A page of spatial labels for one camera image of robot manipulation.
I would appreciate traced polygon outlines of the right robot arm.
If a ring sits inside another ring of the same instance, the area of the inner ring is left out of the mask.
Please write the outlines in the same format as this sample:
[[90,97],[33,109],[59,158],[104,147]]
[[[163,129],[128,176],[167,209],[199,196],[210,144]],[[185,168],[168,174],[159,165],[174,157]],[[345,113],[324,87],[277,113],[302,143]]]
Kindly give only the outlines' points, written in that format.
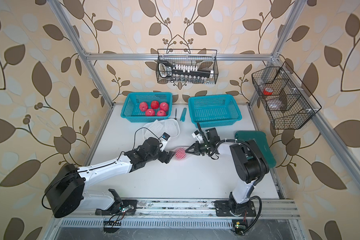
[[212,158],[214,155],[231,156],[239,176],[239,180],[229,199],[215,201],[216,214],[222,216],[241,217],[246,214],[256,216],[252,197],[255,187],[269,173],[270,167],[261,148],[253,139],[224,139],[221,140],[217,130],[211,128],[203,132],[201,128],[192,133],[195,143],[185,150],[187,154]]

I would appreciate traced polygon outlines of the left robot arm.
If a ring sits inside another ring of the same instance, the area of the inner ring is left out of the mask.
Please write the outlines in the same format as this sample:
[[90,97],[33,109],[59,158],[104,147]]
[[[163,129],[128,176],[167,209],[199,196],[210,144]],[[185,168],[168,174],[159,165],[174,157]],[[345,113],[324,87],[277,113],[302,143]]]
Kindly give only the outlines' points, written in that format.
[[114,189],[105,192],[91,191],[90,187],[118,175],[129,174],[158,160],[168,164],[175,156],[165,151],[165,139],[148,138],[142,145],[128,152],[121,152],[114,160],[77,168],[67,164],[45,189],[44,200],[49,203],[55,218],[64,218],[76,210],[95,209],[100,215],[119,215],[134,209],[125,205]]

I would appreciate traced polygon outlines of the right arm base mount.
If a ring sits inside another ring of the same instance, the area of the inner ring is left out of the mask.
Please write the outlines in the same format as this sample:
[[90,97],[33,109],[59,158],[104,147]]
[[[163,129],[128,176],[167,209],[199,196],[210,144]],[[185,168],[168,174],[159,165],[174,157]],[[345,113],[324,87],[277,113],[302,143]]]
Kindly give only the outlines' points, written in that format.
[[214,201],[214,206],[218,217],[255,217],[257,215],[253,201],[248,200],[243,204],[238,204],[232,194],[228,200]]

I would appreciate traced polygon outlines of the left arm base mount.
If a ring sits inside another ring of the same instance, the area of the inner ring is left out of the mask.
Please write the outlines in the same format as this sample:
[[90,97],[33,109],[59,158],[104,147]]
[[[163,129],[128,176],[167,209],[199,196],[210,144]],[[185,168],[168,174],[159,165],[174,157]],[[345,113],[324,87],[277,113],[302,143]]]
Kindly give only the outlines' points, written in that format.
[[138,200],[122,200],[114,189],[108,189],[108,192],[112,195],[113,202],[105,210],[96,209],[96,216],[120,216],[123,214],[134,214],[136,212]]

